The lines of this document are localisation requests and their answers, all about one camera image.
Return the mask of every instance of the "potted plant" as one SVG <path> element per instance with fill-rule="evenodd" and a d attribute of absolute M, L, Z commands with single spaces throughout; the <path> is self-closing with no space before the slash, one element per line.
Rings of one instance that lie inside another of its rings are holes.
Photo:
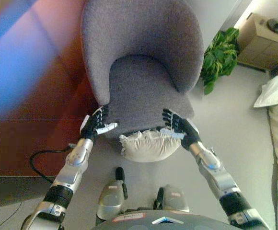
<path fill-rule="evenodd" d="M 229 28 L 219 31 L 204 53 L 201 77 L 204 83 L 204 94 L 212 92 L 215 81 L 223 75 L 230 75 L 237 65 L 237 37 L 239 29 Z"/>

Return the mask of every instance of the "cushion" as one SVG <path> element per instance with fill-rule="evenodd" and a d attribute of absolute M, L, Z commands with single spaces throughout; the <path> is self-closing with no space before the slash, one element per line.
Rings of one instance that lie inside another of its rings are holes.
<path fill-rule="evenodd" d="M 254 104 L 254 107 L 272 106 L 278 104 L 278 76 L 262 86 L 262 93 Z"/>
<path fill-rule="evenodd" d="M 183 117 L 193 117 L 186 94 L 179 93 L 166 68 L 143 55 L 118 59 L 110 70 L 108 122 L 119 122 L 107 138 L 164 126 L 162 110 L 170 108 Z"/>
<path fill-rule="evenodd" d="M 161 161 L 171 156 L 181 140 L 166 136 L 157 130 L 137 132 L 129 137 L 120 136 L 122 156 L 136 162 Z"/>

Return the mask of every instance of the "power cord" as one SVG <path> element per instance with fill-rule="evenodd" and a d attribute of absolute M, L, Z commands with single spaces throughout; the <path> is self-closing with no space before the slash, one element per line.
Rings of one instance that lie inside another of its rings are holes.
<path fill-rule="evenodd" d="M 1 224 L 0 224 L 0 227 L 4 224 L 4 223 L 6 223 L 11 217 L 13 217 L 13 215 L 20 209 L 20 207 L 22 206 L 22 203 L 23 202 L 21 202 L 20 203 L 20 205 L 18 206 L 18 208 L 11 214 L 11 216 L 9 216 L 7 219 L 5 219 Z"/>
<path fill-rule="evenodd" d="M 34 158 L 39 155 L 39 154 L 43 154 L 43 153 L 57 153 L 57 152 L 66 152 L 70 149 L 73 149 L 75 148 L 75 144 L 69 144 L 67 147 L 65 147 L 64 149 L 62 150 L 42 150 L 42 151 L 39 151 L 39 152 L 35 152 L 33 155 L 30 156 L 29 158 L 29 164 L 30 164 L 30 167 L 37 173 L 39 174 L 42 178 L 44 178 L 45 180 L 47 180 L 49 183 L 53 183 L 54 181 L 52 181 L 51 179 L 47 178 L 47 176 L 45 176 L 43 173 L 41 173 L 34 165 Z"/>

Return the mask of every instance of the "sticker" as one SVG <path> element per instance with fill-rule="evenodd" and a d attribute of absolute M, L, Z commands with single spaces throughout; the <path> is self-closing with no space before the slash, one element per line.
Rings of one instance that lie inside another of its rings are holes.
<path fill-rule="evenodd" d="M 133 213 L 133 214 L 127 214 L 123 216 L 118 216 L 114 218 L 112 222 L 119 222 L 119 221 L 125 221 L 130 219 L 141 219 L 141 218 L 145 218 L 145 213 Z"/>
<path fill-rule="evenodd" d="M 171 193 L 171 195 L 181 197 L 179 193 Z"/>
<path fill-rule="evenodd" d="M 170 212 L 173 212 L 174 214 L 192 215 L 189 212 L 183 212 L 183 211 L 178 211 L 178 210 L 171 210 Z"/>

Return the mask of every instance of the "chair seat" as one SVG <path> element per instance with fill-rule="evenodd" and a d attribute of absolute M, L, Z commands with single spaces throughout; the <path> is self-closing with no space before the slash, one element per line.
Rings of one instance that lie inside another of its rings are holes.
<path fill-rule="evenodd" d="M 176 90 L 166 68 L 152 57 L 133 55 L 118 59 L 111 66 L 109 84 L 107 121 L 119 125 L 106 133 L 107 138 L 164 126 L 163 108 L 183 117 L 194 115 L 187 95 Z"/>

